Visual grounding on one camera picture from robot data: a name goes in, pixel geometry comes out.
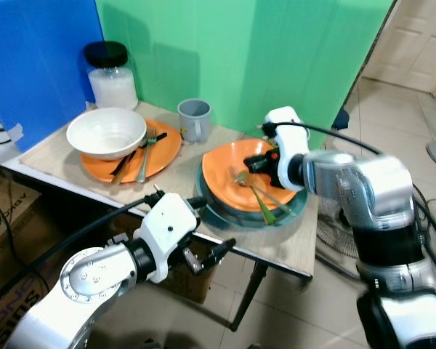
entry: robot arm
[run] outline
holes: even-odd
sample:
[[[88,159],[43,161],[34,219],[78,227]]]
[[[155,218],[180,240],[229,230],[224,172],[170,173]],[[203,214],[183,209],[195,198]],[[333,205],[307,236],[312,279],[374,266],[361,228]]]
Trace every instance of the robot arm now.
[[[59,282],[24,315],[5,348],[85,348],[97,318],[137,282],[163,281],[177,256],[184,256],[193,273],[203,272],[233,247],[235,240],[226,241],[198,261],[187,248],[200,223],[194,209],[177,194],[157,193],[161,198],[131,241],[88,248],[65,263]]]
[[[306,189],[341,203],[358,248],[358,272],[368,291],[358,311],[372,348],[436,348],[436,280],[413,229],[412,180],[395,157],[356,159],[337,151],[308,151],[291,107],[270,111],[262,131],[278,149],[245,159],[272,185]]]

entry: black lid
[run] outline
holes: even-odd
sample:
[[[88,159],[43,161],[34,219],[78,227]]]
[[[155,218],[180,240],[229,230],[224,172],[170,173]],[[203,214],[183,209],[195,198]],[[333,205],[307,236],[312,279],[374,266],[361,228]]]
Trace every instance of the black lid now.
[[[116,41],[96,41],[84,47],[84,56],[96,68],[113,68],[126,64],[128,51]]]

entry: white bowl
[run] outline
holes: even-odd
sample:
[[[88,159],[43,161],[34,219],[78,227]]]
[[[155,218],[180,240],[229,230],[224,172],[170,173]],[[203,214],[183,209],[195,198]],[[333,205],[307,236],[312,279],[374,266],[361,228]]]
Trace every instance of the white bowl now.
[[[101,108],[72,120],[66,138],[88,156],[113,160],[136,149],[146,131],[145,120],[138,113],[123,108]]]

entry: green panel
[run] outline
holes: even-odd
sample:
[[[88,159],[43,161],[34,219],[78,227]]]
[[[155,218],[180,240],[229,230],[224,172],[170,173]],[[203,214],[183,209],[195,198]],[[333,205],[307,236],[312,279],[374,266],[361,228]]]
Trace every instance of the green panel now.
[[[392,0],[96,2],[105,39],[129,48],[140,99],[175,111],[201,97],[215,123],[255,132],[284,105],[330,127]]]

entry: white door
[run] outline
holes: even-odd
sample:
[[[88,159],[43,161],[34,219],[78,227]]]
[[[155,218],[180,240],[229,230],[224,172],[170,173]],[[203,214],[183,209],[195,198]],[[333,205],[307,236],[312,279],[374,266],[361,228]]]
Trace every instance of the white door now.
[[[436,0],[402,0],[363,75],[433,93],[436,89]]]

